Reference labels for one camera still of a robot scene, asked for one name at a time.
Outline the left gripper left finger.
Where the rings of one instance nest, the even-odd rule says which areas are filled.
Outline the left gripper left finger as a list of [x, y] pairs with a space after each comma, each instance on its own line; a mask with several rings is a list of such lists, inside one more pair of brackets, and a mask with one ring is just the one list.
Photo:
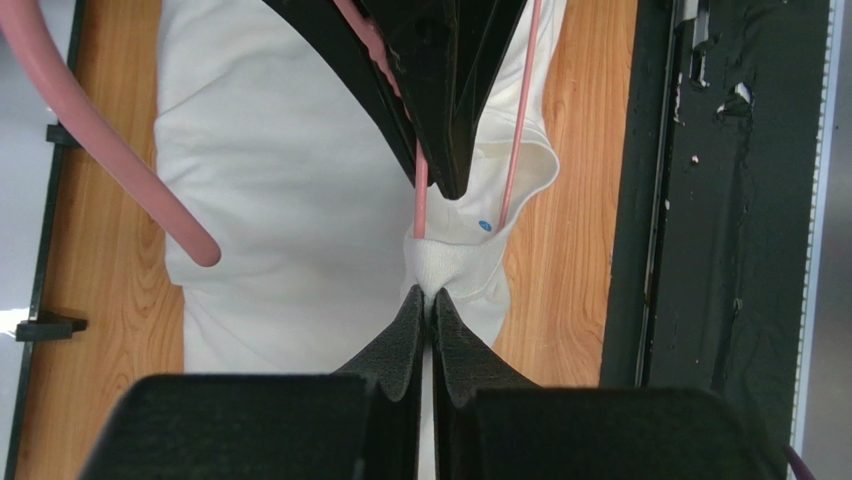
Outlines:
[[155, 375], [120, 399], [84, 479], [413, 479], [424, 295], [323, 375]]

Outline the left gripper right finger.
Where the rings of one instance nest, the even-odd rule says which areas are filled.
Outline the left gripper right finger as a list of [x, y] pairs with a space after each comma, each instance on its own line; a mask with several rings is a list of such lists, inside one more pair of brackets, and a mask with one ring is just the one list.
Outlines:
[[441, 479], [783, 479], [781, 451], [718, 396], [692, 389], [545, 388], [435, 297]]

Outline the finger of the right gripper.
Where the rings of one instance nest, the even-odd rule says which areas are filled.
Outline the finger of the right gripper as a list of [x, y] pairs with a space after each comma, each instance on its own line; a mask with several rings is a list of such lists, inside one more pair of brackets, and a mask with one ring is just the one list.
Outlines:
[[348, 88], [379, 128], [410, 181], [415, 180], [415, 125], [402, 101], [394, 68], [401, 62], [407, 29], [432, 1], [268, 1], [274, 13], [296, 30]]
[[413, 142], [444, 198], [468, 189], [474, 137], [526, 2], [521, 0], [362, 1], [384, 41], [396, 85], [376, 79], [366, 109], [406, 174]]

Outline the white floral print t-shirt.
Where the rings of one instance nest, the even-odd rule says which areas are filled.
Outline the white floral print t-shirt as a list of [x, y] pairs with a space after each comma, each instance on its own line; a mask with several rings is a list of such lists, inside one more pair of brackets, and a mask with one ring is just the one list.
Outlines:
[[195, 264], [173, 241], [188, 373], [328, 373], [396, 316], [409, 288], [446, 290], [493, 344], [503, 267], [525, 204], [559, 160], [542, 94], [566, 5], [546, 1], [524, 82], [523, 15], [485, 106], [466, 194], [414, 193], [378, 128], [329, 66], [259, 1], [166, 1], [158, 35], [159, 177], [218, 242]]

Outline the pink wire hanger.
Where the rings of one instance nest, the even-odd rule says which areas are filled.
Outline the pink wire hanger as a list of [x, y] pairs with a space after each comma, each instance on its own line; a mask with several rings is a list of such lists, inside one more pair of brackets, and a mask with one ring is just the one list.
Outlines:
[[[524, 1], [522, 19], [532, 31], [540, 25], [542, 5]], [[70, 136], [132, 196], [137, 203], [183, 248], [198, 265], [211, 267], [221, 258], [212, 235], [160, 181], [143, 160], [93, 106], [66, 66], [35, 1], [5, 1], [1, 5], [1, 29], [16, 58], [42, 99]], [[412, 234], [426, 235], [429, 165], [421, 144], [415, 141], [415, 213]]]

